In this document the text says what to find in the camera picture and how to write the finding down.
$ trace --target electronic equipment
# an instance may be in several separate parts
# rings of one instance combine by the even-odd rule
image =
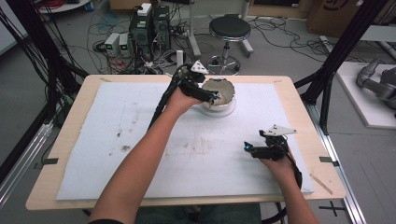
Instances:
[[[154,36],[152,9],[145,14],[147,15],[133,15],[129,26],[129,33],[133,41],[134,55],[136,58],[143,58],[145,61],[152,61],[153,55],[151,45]]]
[[[111,34],[105,42],[105,47],[109,57],[117,57],[120,53],[120,34]]]
[[[122,57],[131,57],[129,34],[120,34],[120,53]]]
[[[161,49],[171,48],[169,6],[157,6],[153,12],[154,28],[156,33],[157,47]]]
[[[147,16],[151,11],[151,4],[150,3],[143,3],[142,9],[137,10],[138,16]]]

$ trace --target hand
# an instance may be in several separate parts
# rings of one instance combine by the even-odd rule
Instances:
[[[271,171],[278,182],[295,181],[293,167],[288,158],[284,157],[277,161],[260,159],[260,161]]]
[[[201,101],[186,96],[179,87],[172,93],[172,96],[169,98],[168,103],[166,104],[165,111],[170,111],[174,115],[181,116],[187,110],[190,109],[193,105],[200,104]]]

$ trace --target white paper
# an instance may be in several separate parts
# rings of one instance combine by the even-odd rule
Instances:
[[[57,200],[98,199],[123,158],[145,134],[167,85],[107,82],[100,86],[67,163]],[[276,89],[272,84],[234,86],[236,108],[228,117],[212,118],[194,107],[180,117],[146,198],[280,193],[265,166],[244,150],[244,141],[265,146],[259,130],[274,124],[289,127]],[[288,138],[303,173],[302,192],[313,192],[300,150],[293,136]]]

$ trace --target black stool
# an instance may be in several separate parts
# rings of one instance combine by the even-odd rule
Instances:
[[[209,24],[209,32],[220,40],[225,40],[222,55],[213,56],[207,61],[207,68],[212,74],[223,73],[228,70],[237,75],[241,70],[241,63],[228,55],[230,42],[241,42],[250,35],[250,25],[238,17],[224,16],[215,18]]]

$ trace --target floor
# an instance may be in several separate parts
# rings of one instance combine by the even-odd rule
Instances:
[[[106,3],[94,12],[86,12],[82,8],[56,15],[59,28],[70,46],[73,57],[90,74],[106,73],[106,59],[102,55],[95,56],[86,48],[98,40],[105,40],[108,27],[104,23],[118,24],[113,32],[121,32],[129,25],[128,14],[115,14]],[[223,43],[208,35],[207,23],[210,17],[195,19],[195,27],[200,28],[196,34],[202,52],[201,61],[206,62],[211,56],[220,54]],[[310,48],[281,48],[289,46],[296,35],[286,34],[284,30],[271,30],[271,25],[283,24],[286,30],[299,36],[298,43],[318,41],[318,35],[309,34],[305,21],[270,20],[261,22],[260,33],[252,30],[249,43],[255,52],[249,57],[239,45],[231,44],[230,54],[242,63],[240,76],[271,75],[288,76],[293,81],[317,71],[325,55],[317,55]],[[330,38],[332,43],[337,39]],[[181,44],[190,53],[185,40]],[[385,63],[395,61],[380,49],[374,42],[361,41],[349,61],[369,62],[375,55],[380,55]],[[175,67],[163,69],[173,73]],[[35,74],[33,67],[18,47],[10,49],[0,56],[0,162],[19,141],[35,116],[45,104],[44,84]],[[366,223],[396,223],[396,179],[393,170],[396,159],[396,131],[366,128],[349,100],[345,90],[337,78],[332,85],[332,100],[329,112],[328,131],[332,143],[346,172]],[[50,147],[59,129],[54,129],[49,140],[42,147],[34,162],[14,189],[7,202],[0,210],[2,223],[85,223],[87,216],[81,210],[61,211],[28,211],[24,204],[40,170],[35,164],[40,162],[45,149]],[[342,201],[309,202],[321,223],[351,223]],[[273,204],[262,204],[262,216],[268,217],[276,212]]]

